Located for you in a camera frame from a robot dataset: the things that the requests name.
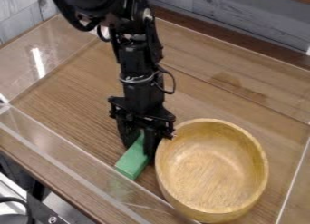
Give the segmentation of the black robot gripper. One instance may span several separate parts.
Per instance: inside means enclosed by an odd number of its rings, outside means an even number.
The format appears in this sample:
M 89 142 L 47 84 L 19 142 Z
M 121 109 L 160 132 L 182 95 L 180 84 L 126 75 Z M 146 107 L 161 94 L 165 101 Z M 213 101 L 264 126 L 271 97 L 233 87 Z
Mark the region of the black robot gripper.
M 176 115 L 165 108 L 164 81 L 124 82 L 124 97 L 112 96 L 110 117 L 117 120 L 124 146 L 129 149 L 145 130 L 144 151 L 153 161 L 164 138 L 172 139 Z

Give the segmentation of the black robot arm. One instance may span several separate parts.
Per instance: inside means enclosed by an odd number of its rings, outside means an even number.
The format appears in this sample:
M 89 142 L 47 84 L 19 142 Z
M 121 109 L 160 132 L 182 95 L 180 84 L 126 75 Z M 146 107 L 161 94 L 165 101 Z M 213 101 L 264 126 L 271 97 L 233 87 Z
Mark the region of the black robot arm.
M 125 146 L 144 140 L 144 153 L 156 156 L 162 139 L 176 130 L 176 116 L 164 106 L 162 42 L 149 0 L 53 0 L 67 22 L 82 32 L 97 31 L 112 43 L 121 65 L 124 96 L 109 98 Z

